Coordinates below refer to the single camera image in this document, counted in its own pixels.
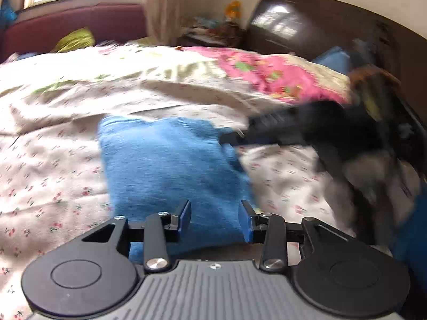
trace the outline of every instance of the round black disc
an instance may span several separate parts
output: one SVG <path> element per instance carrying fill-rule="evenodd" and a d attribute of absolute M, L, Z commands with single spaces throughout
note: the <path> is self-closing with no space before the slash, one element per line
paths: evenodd
<path fill-rule="evenodd" d="M 402 264 L 362 243 L 314 251 L 295 267 L 293 283 L 314 306 L 359 319 L 396 311 L 410 286 Z"/>
<path fill-rule="evenodd" d="M 134 288 L 133 264 L 104 243 L 63 245 L 33 261 L 22 290 L 33 311 L 54 317 L 84 317 L 105 311 Z"/>

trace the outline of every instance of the yellow flower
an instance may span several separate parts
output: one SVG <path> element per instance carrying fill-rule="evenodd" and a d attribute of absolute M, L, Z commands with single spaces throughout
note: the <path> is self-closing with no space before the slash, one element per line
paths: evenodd
<path fill-rule="evenodd" d="M 238 0 L 231 1 L 231 3 L 227 5 L 225 10 L 226 17 L 229 19 L 239 19 L 241 7 L 242 5 L 240 1 Z"/>

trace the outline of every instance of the blue towel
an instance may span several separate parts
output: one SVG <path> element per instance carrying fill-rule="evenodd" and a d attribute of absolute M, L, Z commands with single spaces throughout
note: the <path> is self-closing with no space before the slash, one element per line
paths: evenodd
<path fill-rule="evenodd" d="M 427 293 L 427 185 L 415 199 L 415 209 L 408 221 L 397 232 L 392 247 L 395 259 L 409 266 L 419 285 Z"/>
<path fill-rule="evenodd" d="M 191 223 L 180 243 L 168 244 L 171 255 L 244 241 L 238 205 L 252 201 L 249 177 L 208 121 L 110 116 L 98 133 L 114 215 L 143 221 L 188 199 Z M 130 258 L 142 261 L 141 243 L 132 244 Z"/>
<path fill-rule="evenodd" d="M 18 18 L 9 0 L 3 0 L 0 6 L 0 31 L 9 27 Z"/>

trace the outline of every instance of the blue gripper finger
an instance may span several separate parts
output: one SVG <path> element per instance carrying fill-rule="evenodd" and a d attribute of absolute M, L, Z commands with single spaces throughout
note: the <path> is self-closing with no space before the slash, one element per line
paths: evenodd
<path fill-rule="evenodd" d="M 256 213 L 248 201 L 241 201 L 239 203 L 239 224 L 242 228 L 243 236 L 245 237 L 245 242 L 247 243 L 253 243 L 254 240 L 252 217 L 255 215 Z"/>
<path fill-rule="evenodd" d="M 178 234 L 181 237 L 185 233 L 191 221 L 191 202 L 187 201 L 179 215 Z"/>

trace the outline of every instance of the metal screw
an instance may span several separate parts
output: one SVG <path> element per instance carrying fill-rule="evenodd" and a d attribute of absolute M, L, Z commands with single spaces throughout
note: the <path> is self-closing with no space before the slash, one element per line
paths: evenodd
<path fill-rule="evenodd" d="M 285 267 L 285 262 L 279 258 L 270 258 L 264 261 L 264 267 L 269 270 L 280 270 Z"/>
<path fill-rule="evenodd" d="M 159 270 L 168 265 L 168 261 L 161 257 L 151 258 L 146 262 L 146 266 L 151 270 Z"/>
<path fill-rule="evenodd" d="M 211 264 L 209 267 L 212 268 L 213 270 L 218 270 L 221 268 L 221 265 L 218 262 L 215 262 Z"/>
<path fill-rule="evenodd" d="M 245 134 L 242 132 L 241 129 L 237 129 L 236 132 L 239 134 L 240 137 L 245 138 Z"/>

